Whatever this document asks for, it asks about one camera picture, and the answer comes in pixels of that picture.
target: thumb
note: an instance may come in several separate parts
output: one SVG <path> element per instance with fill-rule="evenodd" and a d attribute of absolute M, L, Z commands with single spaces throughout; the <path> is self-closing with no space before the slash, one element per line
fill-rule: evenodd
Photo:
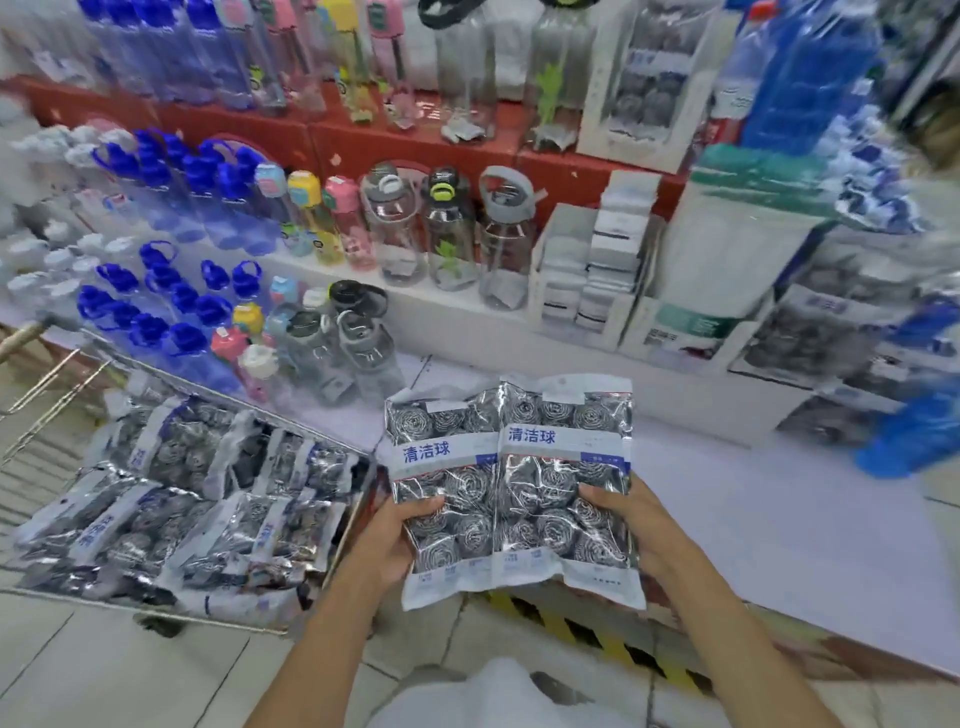
<path fill-rule="evenodd" d="M 426 516 L 434 511 L 440 510 L 440 507 L 443 504 L 443 496 L 407 500 L 405 503 L 399 503 L 397 505 L 396 514 L 400 517 L 401 521 L 406 521 L 407 519 L 413 519 L 417 516 Z"/>
<path fill-rule="evenodd" d="M 627 497 L 622 494 L 612 493 L 611 491 L 605 491 L 603 488 L 597 488 L 594 485 L 581 483 L 580 495 L 599 508 L 613 511 L 617 516 L 624 519 L 627 517 L 627 504 L 629 501 Z"/>

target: white shirt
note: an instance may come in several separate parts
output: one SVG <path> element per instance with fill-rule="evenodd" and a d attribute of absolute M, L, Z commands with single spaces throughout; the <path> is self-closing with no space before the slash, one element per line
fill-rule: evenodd
<path fill-rule="evenodd" d="M 368 728 L 637 728 L 597 705 L 555 705 L 516 660 L 490 660 L 463 683 L 431 683 L 401 692 Z"/>

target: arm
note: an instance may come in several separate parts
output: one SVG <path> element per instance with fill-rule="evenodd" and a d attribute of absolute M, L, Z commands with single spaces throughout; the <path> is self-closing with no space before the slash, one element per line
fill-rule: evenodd
<path fill-rule="evenodd" d="M 628 496 L 580 488 L 636 536 L 640 568 L 670 597 L 736 728 L 843 728 L 646 483 L 631 474 Z"/>
<path fill-rule="evenodd" d="M 342 728 L 377 605 L 413 559 L 403 522 L 443 502 L 441 497 L 400 505 L 389 500 L 377 511 L 245 728 Z"/>

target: person's right hand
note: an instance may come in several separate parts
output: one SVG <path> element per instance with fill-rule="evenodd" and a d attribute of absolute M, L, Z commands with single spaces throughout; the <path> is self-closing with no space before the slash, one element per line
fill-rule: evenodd
<path fill-rule="evenodd" d="M 660 499 L 636 473 L 630 473 L 630 493 L 605 491 L 585 483 L 580 495 L 593 505 L 622 518 L 640 544 L 640 568 L 661 580 L 677 567 L 693 542 L 667 513 Z"/>

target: yellow bottle cap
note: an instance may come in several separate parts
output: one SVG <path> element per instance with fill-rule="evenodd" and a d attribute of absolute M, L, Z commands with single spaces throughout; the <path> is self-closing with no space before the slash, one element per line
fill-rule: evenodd
<path fill-rule="evenodd" d="M 291 172 L 287 178 L 287 190 L 298 207 L 313 207 L 324 201 L 320 180 L 313 172 L 302 169 Z"/>
<path fill-rule="evenodd" d="M 233 309 L 233 323 L 250 336 L 263 331 L 263 310 L 257 303 L 240 303 Z"/>
<path fill-rule="evenodd" d="M 323 6 L 338 31 L 356 31 L 360 27 L 353 0 L 323 0 Z"/>

